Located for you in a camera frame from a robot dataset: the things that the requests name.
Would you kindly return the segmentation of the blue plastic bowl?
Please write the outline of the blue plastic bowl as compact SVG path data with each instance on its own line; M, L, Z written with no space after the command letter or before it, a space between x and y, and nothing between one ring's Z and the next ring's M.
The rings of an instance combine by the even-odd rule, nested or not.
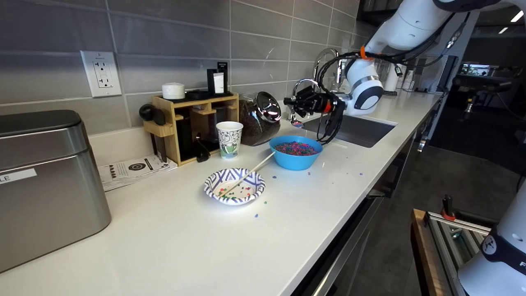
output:
M311 156L294 156L294 155L288 155L284 153L280 153L274 149L274 147L277 144L283 143L283 142L303 142L307 143L311 146L314 146L316 150L318 151L317 154L311 155ZM274 158L276 163L287 170L293 170L293 171L301 171L306 170L310 168L314 161L318 158L318 156L323 152L323 146L312 139L309 139L308 137L303 136L278 136L274 137L269 141L269 146L272 150L272 152L275 152Z

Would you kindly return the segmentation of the wooden stir stick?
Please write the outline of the wooden stir stick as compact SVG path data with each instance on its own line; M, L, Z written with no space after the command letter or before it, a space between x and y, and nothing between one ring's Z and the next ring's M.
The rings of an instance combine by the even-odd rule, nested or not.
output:
M275 152L272 152L266 157L264 160L262 160L260 163L258 163L252 170L250 170L248 173L246 173L240 180L237 180L235 183L232 183L227 187L227 189L220 193L221 197L226 197L235 187L237 187L240 183L242 183L243 180L248 178L251 173L257 172L257 170L264 165L269 159L271 159L274 156Z

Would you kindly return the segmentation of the black box with white label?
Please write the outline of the black box with white label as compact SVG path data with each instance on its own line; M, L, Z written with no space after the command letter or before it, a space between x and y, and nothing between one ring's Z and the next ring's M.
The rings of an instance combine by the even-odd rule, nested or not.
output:
M218 62L216 69L207 69L207 88L210 97L229 96L227 62Z

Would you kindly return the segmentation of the heap of coloured beads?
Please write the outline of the heap of coloured beads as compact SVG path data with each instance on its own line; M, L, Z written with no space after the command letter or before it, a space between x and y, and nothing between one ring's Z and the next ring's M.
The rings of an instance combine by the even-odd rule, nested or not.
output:
M318 151L314 146L303 142L283 142L277 144L274 149L280 153L294 155L294 156L311 156L317 154Z

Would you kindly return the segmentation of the white round container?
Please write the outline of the white round container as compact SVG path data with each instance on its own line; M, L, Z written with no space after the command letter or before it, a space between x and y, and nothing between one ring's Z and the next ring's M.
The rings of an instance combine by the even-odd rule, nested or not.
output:
M186 96L185 85L182 83L165 83L161 89L166 100L181 100Z

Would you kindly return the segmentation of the white bottle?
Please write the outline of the white bottle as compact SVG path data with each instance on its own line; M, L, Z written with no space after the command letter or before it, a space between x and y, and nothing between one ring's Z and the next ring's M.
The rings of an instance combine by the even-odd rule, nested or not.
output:
M396 95L396 88L400 75L402 75L400 66L396 63L390 64L383 86L383 93L385 95Z

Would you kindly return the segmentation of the white wall socket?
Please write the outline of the white wall socket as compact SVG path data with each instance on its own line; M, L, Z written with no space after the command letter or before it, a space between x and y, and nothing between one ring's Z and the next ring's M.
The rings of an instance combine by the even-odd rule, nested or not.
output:
M92 97L122 95L113 52L80 51Z

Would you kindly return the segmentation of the stainless steel bin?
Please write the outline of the stainless steel bin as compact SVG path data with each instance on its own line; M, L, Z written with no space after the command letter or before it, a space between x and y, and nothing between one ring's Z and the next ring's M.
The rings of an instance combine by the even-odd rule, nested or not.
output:
M0 274L93 236L111 212L81 116L0 116Z

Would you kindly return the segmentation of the patterned paper cup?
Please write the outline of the patterned paper cup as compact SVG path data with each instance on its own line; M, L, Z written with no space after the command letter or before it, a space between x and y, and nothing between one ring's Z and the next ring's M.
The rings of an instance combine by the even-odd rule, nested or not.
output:
M230 120L216 124L219 150L222 159L233 159L237 157L241 145L243 127L242 123Z

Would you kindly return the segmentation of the scattered coloured beads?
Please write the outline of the scattered coloured beads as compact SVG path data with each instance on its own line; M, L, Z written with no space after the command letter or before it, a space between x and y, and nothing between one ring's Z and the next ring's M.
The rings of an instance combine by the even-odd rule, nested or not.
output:
M325 153L306 170L286 170L270 160L260 172L266 188L256 213L271 220L340 220L359 206L369 186L363 169Z

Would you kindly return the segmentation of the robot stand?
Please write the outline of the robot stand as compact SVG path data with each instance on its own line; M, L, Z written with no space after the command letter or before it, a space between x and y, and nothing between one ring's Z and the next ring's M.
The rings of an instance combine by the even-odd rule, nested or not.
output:
M422 296L468 296L458 270L472 259L496 220L458 211L454 220L411 212L410 240Z

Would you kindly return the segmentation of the black round knob tamper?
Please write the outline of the black round knob tamper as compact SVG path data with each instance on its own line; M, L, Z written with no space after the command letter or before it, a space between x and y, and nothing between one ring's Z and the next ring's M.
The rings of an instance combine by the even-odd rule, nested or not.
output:
M165 113L152 104L145 104L141 106L138 111L138 114L141 117L141 119L145 122L152 121L159 126L163 126L166 124Z

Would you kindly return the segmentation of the small chrome tap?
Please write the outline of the small chrome tap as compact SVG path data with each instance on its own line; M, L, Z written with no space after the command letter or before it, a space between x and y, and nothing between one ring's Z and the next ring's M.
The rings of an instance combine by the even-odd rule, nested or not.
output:
M295 83L295 86L293 87L292 95L291 95L291 99L292 100L295 100L297 89L299 88L299 86L302 83L309 83L314 88L314 90L320 90L321 89L321 88L319 88L318 83L314 79L299 79ZM303 127L304 126L303 123L300 122L300 120L297 120L297 118L295 116L296 111L294 111L293 107L291 105L287 105L287 106L288 106L288 109L289 109L288 120L291 122L291 125L295 126L295 127Z

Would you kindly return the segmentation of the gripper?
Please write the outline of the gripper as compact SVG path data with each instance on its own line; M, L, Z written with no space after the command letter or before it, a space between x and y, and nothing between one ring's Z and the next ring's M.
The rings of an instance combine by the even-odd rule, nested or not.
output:
M312 86L295 92L291 97L284 98L284 104L292 106L294 113L301 118L313 116L314 113L332 112L332 96L326 92L315 92Z

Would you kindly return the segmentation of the tall chrome tap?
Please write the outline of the tall chrome tap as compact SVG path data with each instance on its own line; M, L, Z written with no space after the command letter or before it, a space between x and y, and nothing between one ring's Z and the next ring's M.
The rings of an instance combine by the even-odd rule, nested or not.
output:
M319 78L319 71L320 71L320 69L322 67L321 61L327 55L329 55L330 58L336 58L336 57L340 56L339 52L336 49L334 49L334 48L323 49L318 54L318 56L314 60L314 67L313 67L313 78L316 81ZM330 84L331 92L339 92L340 87L342 85L342 80L343 80L342 75L343 75L343 70L344 70L344 67L342 65L342 61L343 60L338 60L337 66L336 66L336 71L333 73L333 75L334 75L334 82L332 84Z

